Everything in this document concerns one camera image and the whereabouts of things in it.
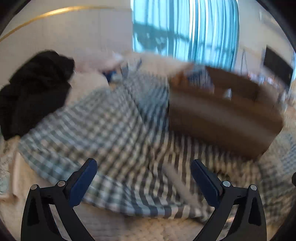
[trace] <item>plaid blanket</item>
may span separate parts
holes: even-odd
[[[285,217],[295,197],[296,139],[289,136],[289,158],[243,160],[217,146],[168,130],[168,83],[165,78],[132,73],[115,90],[99,89],[73,106],[47,116],[19,144],[30,167],[53,185],[87,160],[98,163],[84,201],[127,215],[207,220],[208,206],[191,177],[196,158],[234,186],[256,184],[267,224]],[[184,201],[163,172],[170,165],[198,206]]]

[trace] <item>blue gripper pad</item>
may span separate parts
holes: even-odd
[[[78,206],[97,172],[97,163],[94,159],[87,159],[83,166],[67,180],[65,195],[70,207]]]
[[[220,196],[223,192],[219,178],[198,159],[191,161],[190,170],[207,203],[211,207],[217,208],[220,205]]]

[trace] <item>black tv screen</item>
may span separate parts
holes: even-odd
[[[293,75],[292,67],[269,47],[266,47],[263,65],[269,68],[288,87],[290,86]]]

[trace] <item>cardboard box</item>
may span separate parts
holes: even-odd
[[[274,100],[247,78],[211,67],[206,70],[214,92],[190,86],[183,72],[170,80],[170,129],[257,158],[283,128],[280,112],[270,104]],[[223,95],[229,88],[232,97],[226,99]]]

